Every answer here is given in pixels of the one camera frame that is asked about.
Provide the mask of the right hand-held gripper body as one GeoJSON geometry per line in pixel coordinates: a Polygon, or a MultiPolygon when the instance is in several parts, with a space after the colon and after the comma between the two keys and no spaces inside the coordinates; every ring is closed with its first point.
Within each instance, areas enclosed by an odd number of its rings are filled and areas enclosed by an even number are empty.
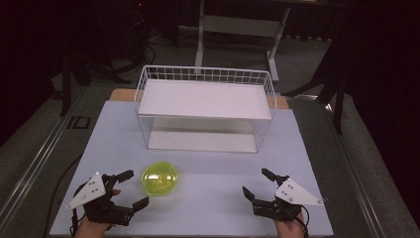
{"type": "Polygon", "coordinates": [[[277,178],[278,188],[273,201],[265,201],[252,195],[254,215],[277,221],[293,221],[305,205],[323,205],[324,201],[291,178],[277,178]]]}

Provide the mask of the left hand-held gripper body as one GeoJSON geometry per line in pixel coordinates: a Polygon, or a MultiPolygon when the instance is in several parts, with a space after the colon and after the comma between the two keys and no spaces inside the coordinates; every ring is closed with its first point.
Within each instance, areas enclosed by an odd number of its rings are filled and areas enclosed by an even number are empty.
{"type": "Polygon", "coordinates": [[[65,209],[69,211],[83,206],[85,215],[92,222],[128,226],[134,216],[133,208],[118,206],[111,200],[116,182],[116,175],[96,173],[76,190],[65,209]]]}

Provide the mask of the yellow-green plastic bowl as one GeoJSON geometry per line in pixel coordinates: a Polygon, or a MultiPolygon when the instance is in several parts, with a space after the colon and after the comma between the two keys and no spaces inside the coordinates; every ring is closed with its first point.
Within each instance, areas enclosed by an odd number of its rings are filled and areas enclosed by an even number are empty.
{"type": "Polygon", "coordinates": [[[148,195],[165,195],[176,187],[178,172],[169,162],[156,162],[144,169],[141,182],[148,195]]]}

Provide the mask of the person's right hand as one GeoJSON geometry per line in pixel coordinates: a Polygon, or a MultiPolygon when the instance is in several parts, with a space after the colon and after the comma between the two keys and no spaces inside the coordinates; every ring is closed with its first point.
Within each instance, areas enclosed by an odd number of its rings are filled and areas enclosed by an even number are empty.
{"type": "Polygon", "coordinates": [[[303,226],[296,220],[288,222],[273,221],[277,238],[304,238],[303,226]]]}

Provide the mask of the person's left hand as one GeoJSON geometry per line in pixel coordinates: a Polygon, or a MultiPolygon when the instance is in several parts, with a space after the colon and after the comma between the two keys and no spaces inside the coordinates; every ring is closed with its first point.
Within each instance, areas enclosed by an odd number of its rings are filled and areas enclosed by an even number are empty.
{"type": "Polygon", "coordinates": [[[115,224],[96,223],[83,217],[73,238],[104,238],[105,233],[112,227],[115,227],[115,224]]]}

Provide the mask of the wooden board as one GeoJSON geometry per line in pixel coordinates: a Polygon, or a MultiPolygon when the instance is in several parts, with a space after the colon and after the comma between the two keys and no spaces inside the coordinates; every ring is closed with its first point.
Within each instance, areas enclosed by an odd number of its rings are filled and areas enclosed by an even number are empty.
{"type": "MultiPolygon", "coordinates": [[[[114,89],[111,93],[111,101],[134,101],[135,100],[135,89],[129,88],[117,88],[114,89]]],[[[289,109],[288,102],[286,99],[280,95],[276,95],[274,98],[277,109],[289,109]]]]}

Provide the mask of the black metal stand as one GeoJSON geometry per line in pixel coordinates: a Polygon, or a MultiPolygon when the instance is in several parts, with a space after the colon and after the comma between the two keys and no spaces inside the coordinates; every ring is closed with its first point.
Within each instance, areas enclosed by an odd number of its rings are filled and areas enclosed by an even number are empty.
{"type": "Polygon", "coordinates": [[[64,116],[71,105],[71,77],[80,85],[88,85],[90,76],[85,66],[85,57],[76,51],[66,51],[62,53],[61,72],[62,88],[59,98],[62,102],[60,115],[64,116]]]}
{"type": "Polygon", "coordinates": [[[342,133],[341,120],[344,94],[349,75],[346,66],[352,58],[352,54],[347,50],[347,47],[352,44],[352,40],[348,39],[349,31],[347,30],[347,26],[347,20],[340,25],[338,32],[335,34],[327,52],[322,57],[311,80],[294,90],[282,92],[283,96],[295,97],[318,85],[323,85],[316,100],[319,104],[327,105],[332,99],[335,99],[333,125],[338,134],[342,133]]]}

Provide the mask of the white metal stand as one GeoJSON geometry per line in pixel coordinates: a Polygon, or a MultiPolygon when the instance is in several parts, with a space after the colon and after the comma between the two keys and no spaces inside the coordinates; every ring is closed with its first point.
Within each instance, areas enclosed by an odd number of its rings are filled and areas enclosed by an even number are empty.
{"type": "Polygon", "coordinates": [[[271,79],[274,83],[278,83],[279,76],[275,55],[285,29],[290,8],[285,7],[282,10],[279,21],[269,21],[206,15],[205,0],[199,0],[199,3],[198,45],[194,65],[200,67],[203,63],[205,32],[272,38],[272,48],[265,54],[271,79]]]}

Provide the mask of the silver metal rail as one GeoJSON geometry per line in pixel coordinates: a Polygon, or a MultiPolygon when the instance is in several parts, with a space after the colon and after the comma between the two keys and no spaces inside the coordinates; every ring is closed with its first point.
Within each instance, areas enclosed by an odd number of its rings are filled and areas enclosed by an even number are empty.
{"type": "Polygon", "coordinates": [[[59,115],[61,102],[49,99],[0,148],[0,236],[14,219],[87,90],[87,86],[75,90],[63,116],[59,115]]]}
{"type": "Polygon", "coordinates": [[[376,212],[372,207],[371,199],[368,196],[368,192],[363,184],[362,178],[357,170],[354,159],[349,151],[347,142],[343,134],[339,134],[336,126],[333,122],[334,111],[330,104],[320,105],[326,120],[329,123],[329,127],[333,131],[333,135],[337,143],[339,144],[339,150],[342,154],[345,170],[348,174],[350,184],[352,185],[356,200],[358,201],[361,212],[364,216],[364,220],[367,224],[371,238],[385,238],[382,226],[378,221],[376,212]]]}

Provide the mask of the black rectangular floor bracket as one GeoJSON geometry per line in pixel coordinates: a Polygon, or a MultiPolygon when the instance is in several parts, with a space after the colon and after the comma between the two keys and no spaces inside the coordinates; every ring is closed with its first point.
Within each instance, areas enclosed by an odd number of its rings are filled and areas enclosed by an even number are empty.
{"type": "Polygon", "coordinates": [[[72,116],[67,123],[67,129],[87,129],[91,123],[90,117],[72,116]]]}

